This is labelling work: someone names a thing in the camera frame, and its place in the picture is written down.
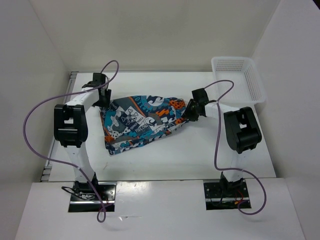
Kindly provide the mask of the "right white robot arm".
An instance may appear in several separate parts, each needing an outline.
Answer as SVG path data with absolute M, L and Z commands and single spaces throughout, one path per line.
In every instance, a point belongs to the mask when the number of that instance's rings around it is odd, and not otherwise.
M 237 108 L 209 100 L 206 90 L 199 88 L 192 91 L 183 116 L 192 122 L 200 116 L 218 120 L 213 164 L 221 172 L 219 191 L 223 196 L 232 196 L 242 186 L 244 174 L 258 180 L 254 173 L 245 169 L 248 152 L 262 141 L 262 133 L 251 107 Z M 221 142 L 227 143 L 230 152 L 229 164 L 225 167 L 218 166 Z

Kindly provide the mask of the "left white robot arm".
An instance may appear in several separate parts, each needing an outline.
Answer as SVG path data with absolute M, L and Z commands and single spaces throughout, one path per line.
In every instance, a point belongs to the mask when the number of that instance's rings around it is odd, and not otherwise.
M 64 147 L 74 167 L 74 192 L 89 200 L 99 196 L 100 187 L 85 144 L 89 136 L 86 113 L 91 107 L 109 106 L 111 90 L 107 80 L 105 74 L 95 72 L 80 94 L 54 107 L 54 138 Z

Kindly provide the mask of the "colourful patterned shorts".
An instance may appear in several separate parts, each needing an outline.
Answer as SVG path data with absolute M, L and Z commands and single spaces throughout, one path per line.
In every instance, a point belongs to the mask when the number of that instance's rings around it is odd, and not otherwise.
M 104 145 L 111 156 L 166 137 L 188 121 L 181 98 L 134 95 L 113 99 L 99 109 Z

